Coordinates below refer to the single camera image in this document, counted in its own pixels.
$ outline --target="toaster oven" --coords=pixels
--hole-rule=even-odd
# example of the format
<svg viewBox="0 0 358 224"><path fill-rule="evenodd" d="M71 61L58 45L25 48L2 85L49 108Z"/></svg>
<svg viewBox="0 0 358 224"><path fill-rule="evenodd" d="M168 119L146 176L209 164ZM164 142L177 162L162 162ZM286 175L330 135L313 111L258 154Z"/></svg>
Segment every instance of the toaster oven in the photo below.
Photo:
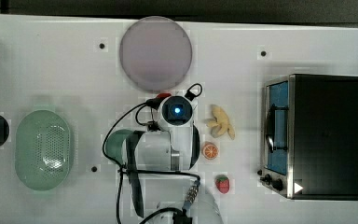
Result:
<svg viewBox="0 0 358 224"><path fill-rule="evenodd" d="M358 201L358 77L265 85L262 185L288 199Z"/></svg>

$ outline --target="strawberry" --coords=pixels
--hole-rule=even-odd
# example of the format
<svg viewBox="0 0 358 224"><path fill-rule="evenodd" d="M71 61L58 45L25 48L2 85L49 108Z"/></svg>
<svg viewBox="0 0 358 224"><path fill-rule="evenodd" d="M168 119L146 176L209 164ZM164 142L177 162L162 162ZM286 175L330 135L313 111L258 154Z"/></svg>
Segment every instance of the strawberry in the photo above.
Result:
<svg viewBox="0 0 358 224"><path fill-rule="evenodd" d="M225 194L229 191L229 179L225 175L218 176L214 183L220 192Z"/></svg>

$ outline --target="toy orange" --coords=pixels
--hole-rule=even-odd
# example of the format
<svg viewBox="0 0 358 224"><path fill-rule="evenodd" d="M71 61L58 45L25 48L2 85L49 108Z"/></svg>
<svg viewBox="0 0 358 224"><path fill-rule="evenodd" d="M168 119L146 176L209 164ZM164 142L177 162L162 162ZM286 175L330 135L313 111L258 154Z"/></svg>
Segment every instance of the toy orange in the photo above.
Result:
<svg viewBox="0 0 358 224"><path fill-rule="evenodd" d="M202 148L202 154L208 160L213 160L219 154L219 149L213 143L206 143Z"/></svg>

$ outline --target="toy banana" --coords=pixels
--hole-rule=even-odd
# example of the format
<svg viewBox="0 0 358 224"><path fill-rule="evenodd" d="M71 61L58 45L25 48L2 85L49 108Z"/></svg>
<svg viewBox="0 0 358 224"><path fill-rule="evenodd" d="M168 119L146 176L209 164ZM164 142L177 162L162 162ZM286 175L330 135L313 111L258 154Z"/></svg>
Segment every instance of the toy banana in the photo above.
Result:
<svg viewBox="0 0 358 224"><path fill-rule="evenodd" d="M212 105L212 114L214 116L214 120L210 120L207 124L208 127L213 128L212 136L216 138L228 132L230 138L234 140L234 128L230 124L228 115L223 108L218 105Z"/></svg>

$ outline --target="wire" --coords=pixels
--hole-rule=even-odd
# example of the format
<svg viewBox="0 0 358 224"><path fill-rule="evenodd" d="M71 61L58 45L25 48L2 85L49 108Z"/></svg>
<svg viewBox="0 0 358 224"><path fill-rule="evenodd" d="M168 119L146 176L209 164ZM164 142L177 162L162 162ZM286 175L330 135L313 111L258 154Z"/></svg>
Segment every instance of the wire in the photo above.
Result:
<svg viewBox="0 0 358 224"><path fill-rule="evenodd" d="M178 208L174 208L174 207L166 207L166 208L161 208L158 211L152 213L150 216L148 216L147 218L145 218L141 223L139 224L145 224L148 220L150 220L152 217L155 217L158 214L161 213L165 213L165 212L176 212L179 213L180 215L182 215L182 211Z"/></svg>
<svg viewBox="0 0 358 224"><path fill-rule="evenodd" d="M121 188L123 187L123 168L120 167L120 183L118 184L118 191L117 191L117 200L116 200L116 219L117 224L121 224L120 220L120 197L121 197Z"/></svg>
<svg viewBox="0 0 358 224"><path fill-rule="evenodd" d="M184 175L184 176L191 176L191 177L195 177L197 178L198 181L201 180L199 175L194 175L191 173L183 173L180 171L148 171L148 170L136 170L136 171L131 171L134 173L138 173L138 174L150 174L150 175Z"/></svg>
<svg viewBox="0 0 358 224"><path fill-rule="evenodd" d="M202 94L202 86L201 86L201 84L199 84L199 83L194 83L191 87L189 87L189 88L187 89L187 91L190 91L190 90L193 89L193 87L195 87L195 86L199 86L199 87L200 87L200 92L199 92L199 94L194 95L195 97L199 97L199 96L201 96L201 94Z"/></svg>
<svg viewBox="0 0 358 224"><path fill-rule="evenodd" d="M153 108L150 107L150 114L152 115L152 120L154 121L154 118L153 118Z"/></svg>
<svg viewBox="0 0 358 224"><path fill-rule="evenodd" d="M118 165L120 168L123 168L123 167L124 167L123 164L121 164L120 162L118 162L115 158L108 156L108 155L106 154L106 152L105 152L105 147L106 147L107 139L109 138L110 133L113 131L113 129L115 129L115 127L117 126L117 124L118 124L119 122L121 122L122 119L124 119L127 115L129 115L130 112L132 112L134 109L136 109L136 108L138 108L139 106L142 106L142 105L145 105L145 103L136 105L136 106L133 107L131 110L127 111L127 113L125 113L123 116L121 116L121 118L118 119L118 120L115 122L115 124L112 126L112 128L109 130L109 132L107 133L106 137L105 137L104 140L103 140L103 155L104 155L107 159L109 159L109 160L111 160L111 161L114 161L115 164Z"/></svg>
<svg viewBox="0 0 358 224"><path fill-rule="evenodd" d="M135 120L136 120L136 122L137 122L139 125L141 125L141 126L146 126L146 125L147 125L146 123L141 123L141 122L138 120L139 112L141 112L141 110L142 110L143 108L145 108L145 107L147 107L147 105L141 106L141 107L138 109L138 111L136 111L136 114L135 114Z"/></svg>

